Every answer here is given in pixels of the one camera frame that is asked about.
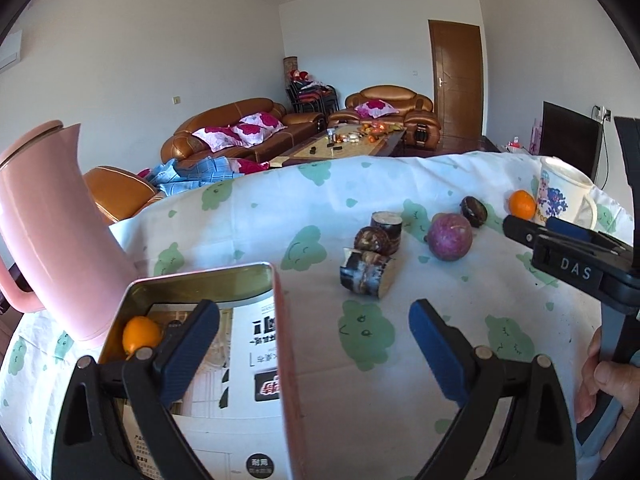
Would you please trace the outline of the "person's right hand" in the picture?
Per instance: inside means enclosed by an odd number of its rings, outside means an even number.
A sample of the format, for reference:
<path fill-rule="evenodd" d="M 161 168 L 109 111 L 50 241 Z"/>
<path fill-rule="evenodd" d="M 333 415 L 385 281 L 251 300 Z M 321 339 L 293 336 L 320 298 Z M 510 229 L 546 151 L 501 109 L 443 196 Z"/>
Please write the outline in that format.
<path fill-rule="evenodd" d="M 588 356 L 582 367 L 582 383 L 575 401 L 575 415 L 582 422 L 596 406 L 596 395 L 603 392 L 620 402 L 623 408 L 617 421 L 622 431 L 628 426 L 639 404 L 639 369 L 633 365 L 600 361 L 602 328 L 594 333 Z"/>

